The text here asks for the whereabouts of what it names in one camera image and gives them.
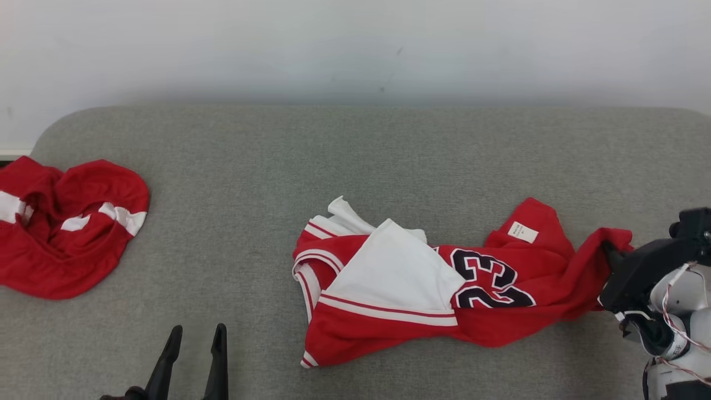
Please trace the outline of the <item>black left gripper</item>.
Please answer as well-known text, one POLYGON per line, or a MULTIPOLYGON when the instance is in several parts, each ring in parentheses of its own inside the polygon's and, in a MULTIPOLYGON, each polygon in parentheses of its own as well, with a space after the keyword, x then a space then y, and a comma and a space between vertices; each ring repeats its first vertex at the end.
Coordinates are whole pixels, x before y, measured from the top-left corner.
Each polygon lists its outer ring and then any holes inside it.
MULTIPOLYGON (((138 386, 129 387, 119 396, 102 395, 100 400, 147 400, 167 399, 171 383, 173 365, 178 359, 183 327, 176 325, 171 329, 162 354, 158 357, 152 375, 145 389, 138 386)), ((228 399, 228 332, 226 325, 218 323, 211 345, 211 369, 203 399, 228 399)))

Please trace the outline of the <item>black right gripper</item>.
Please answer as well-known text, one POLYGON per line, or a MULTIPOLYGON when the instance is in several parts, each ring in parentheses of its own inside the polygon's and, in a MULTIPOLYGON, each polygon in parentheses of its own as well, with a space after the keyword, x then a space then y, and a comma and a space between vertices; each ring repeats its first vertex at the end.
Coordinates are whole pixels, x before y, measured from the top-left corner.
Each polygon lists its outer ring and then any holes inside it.
POLYGON ((599 296, 606 311, 638 311, 650 299, 651 289, 676 268, 698 258, 698 242, 691 239, 657 239, 632 252, 603 241, 611 271, 599 296))

